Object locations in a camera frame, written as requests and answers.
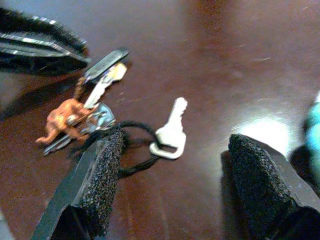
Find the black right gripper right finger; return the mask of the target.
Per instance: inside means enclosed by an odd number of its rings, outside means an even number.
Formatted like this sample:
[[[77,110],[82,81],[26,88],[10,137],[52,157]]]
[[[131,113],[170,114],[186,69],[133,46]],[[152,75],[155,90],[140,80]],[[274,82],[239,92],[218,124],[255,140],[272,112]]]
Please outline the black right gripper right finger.
[[[284,155],[234,133],[225,159],[253,240],[320,238],[320,190]]]

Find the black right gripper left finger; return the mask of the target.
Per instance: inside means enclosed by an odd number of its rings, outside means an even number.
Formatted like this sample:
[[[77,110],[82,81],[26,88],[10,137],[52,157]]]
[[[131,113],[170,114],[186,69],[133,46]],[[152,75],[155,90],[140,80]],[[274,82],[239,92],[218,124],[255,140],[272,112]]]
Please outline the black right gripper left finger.
[[[123,146],[120,130],[90,144],[56,188],[31,239],[95,240],[106,236]]]

